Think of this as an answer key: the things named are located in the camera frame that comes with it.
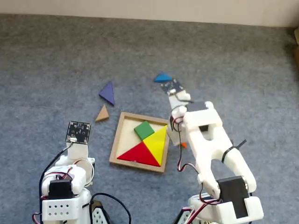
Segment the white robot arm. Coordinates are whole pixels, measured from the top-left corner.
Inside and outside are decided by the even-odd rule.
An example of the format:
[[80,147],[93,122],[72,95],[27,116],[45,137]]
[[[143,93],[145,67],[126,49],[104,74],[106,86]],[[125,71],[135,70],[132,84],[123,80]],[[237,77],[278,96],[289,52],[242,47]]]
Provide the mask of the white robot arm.
[[[225,203],[208,205],[197,217],[220,224],[238,224],[261,219],[263,209],[258,197],[246,197],[248,193],[256,190],[256,180],[237,149],[238,147],[234,147],[227,136],[213,103],[192,102],[190,95],[176,80],[162,84],[162,88],[169,95],[172,108],[167,131],[173,144],[178,145],[181,142],[190,144],[196,159],[195,167],[199,172],[199,184],[205,187],[212,198],[225,198]],[[225,180],[225,183],[215,180],[211,171],[211,161],[214,159],[222,161],[242,180],[237,180],[238,177]],[[235,204],[227,202],[231,195],[225,194],[225,185],[233,181],[238,181],[241,185],[243,182],[244,186],[241,188],[246,189],[246,192],[242,192],[244,198],[241,200],[246,207],[242,211],[243,214],[239,213],[238,209],[234,209]],[[193,208],[197,209],[204,204],[199,200],[198,195],[191,198],[189,202]]]
[[[96,196],[107,196],[126,206],[107,193],[93,196],[86,188],[94,177],[94,158],[88,157],[91,124],[71,121],[65,138],[66,148],[52,160],[40,179],[40,213],[34,213],[35,224],[111,224],[108,213]],[[36,216],[41,215],[40,223]]]

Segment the green square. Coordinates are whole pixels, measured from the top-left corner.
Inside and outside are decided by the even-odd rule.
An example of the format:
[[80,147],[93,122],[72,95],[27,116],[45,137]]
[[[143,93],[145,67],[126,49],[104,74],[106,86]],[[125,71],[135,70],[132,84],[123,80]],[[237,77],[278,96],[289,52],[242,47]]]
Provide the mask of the green square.
[[147,121],[142,122],[140,125],[134,128],[134,131],[136,132],[136,134],[139,136],[141,140],[155,133],[154,129],[152,129],[152,127]]

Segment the blue triangle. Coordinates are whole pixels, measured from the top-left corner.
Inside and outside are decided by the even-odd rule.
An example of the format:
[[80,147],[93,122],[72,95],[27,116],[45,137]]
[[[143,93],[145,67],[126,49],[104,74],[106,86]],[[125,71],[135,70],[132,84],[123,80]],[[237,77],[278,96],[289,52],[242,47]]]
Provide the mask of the blue triangle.
[[108,82],[104,88],[99,92],[99,96],[103,97],[109,103],[114,106],[114,94],[113,94],[113,86],[112,82]]
[[161,72],[157,77],[154,79],[154,82],[156,83],[163,83],[163,82],[168,82],[171,81],[172,78],[169,77],[165,72]]

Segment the wooden frame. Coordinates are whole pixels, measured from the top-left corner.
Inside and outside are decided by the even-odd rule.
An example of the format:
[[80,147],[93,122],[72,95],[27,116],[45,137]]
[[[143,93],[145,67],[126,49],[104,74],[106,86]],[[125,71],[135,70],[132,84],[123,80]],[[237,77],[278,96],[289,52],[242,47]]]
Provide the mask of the wooden frame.
[[163,158],[162,158],[162,164],[161,164],[160,167],[155,167],[155,166],[146,165],[146,164],[142,164],[142,163],[138,163],[138,162],[132,162],[132,161],[125,161],[125,160],[117,159],[117,152],[118,152],[118,149],[119,149],[121,132],[123,131],[123,128],[124,128],[123,124],[124,124],[126,119],[134,120],[134,121],[138,121],[138,122],[143,122],[143,121],[146,120],[151,125],[159,125],[161,127],[168,124],[168,120],[166,120],[166,119],[154,118],[154,117],[139,115],[139,114],[134,114],[134,113],[121,112],[109,161],[111,163],[116,163],[116,164],[121,164],[121,165],[129,166],[129,167],[147,169],[147,170],[152,170],[152,171],[163,173],[165,171],[166,158],[167,158],[167,153],[168,153],[168,144],[169,144],[169,137],[168,137],[167,134],[166,134],[166,137],[165,137]]

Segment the white wall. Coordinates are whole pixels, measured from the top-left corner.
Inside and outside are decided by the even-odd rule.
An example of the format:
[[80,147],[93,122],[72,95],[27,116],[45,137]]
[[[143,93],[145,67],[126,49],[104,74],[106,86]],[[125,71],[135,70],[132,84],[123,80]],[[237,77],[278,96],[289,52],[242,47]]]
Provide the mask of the white wall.
[[295,27],[299,0],[0,0],[0,13]]

